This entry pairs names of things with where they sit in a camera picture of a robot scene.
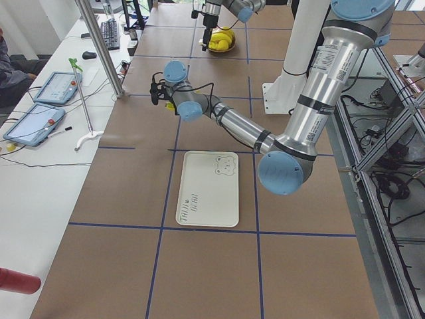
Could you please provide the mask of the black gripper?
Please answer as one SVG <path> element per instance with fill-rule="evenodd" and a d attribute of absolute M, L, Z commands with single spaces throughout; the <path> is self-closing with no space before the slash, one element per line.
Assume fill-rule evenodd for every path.
<path fill-rule="evenodd" d="M 208 31 L 215 29 L 217 24 L 218 15 L 203 13 L 203 25 L 205 26 L 206 30 L 203 33 L 202 51 L 206 51 L 208 49 Z"/>

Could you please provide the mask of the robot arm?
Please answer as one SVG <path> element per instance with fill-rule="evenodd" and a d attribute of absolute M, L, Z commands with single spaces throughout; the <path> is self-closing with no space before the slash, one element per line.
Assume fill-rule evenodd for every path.
<path fill-rule="evenodd" d="M 218 27 L 218 18 L 221 7 L 226 7 L 238 21 L 247 22 L 253 13 L 261 11 L 266 6 L 266 0 L 208 0 L 201 10 L 192 11 L 192 18 L 198 14 L 203 16 L 205 31 L 203 34 L 202 51 L 206 51 L 211 40 L 213 29 Z"/>
<path fill-rule="evenodd" d="M 213 94 L 190 85 L 178 60 L 165 66 L 160 93 L 186 122 L 208 116 L 262 154 L 261 184 L 270 192 L 297 191 L 312 173 L 315 145 L 362 51 L 390 37 L 393 1 L 289 1 L 294 25 L 283 65 L 264 100 L 276 111 L 292 109 L 284 132 L 272 135 Z"/>

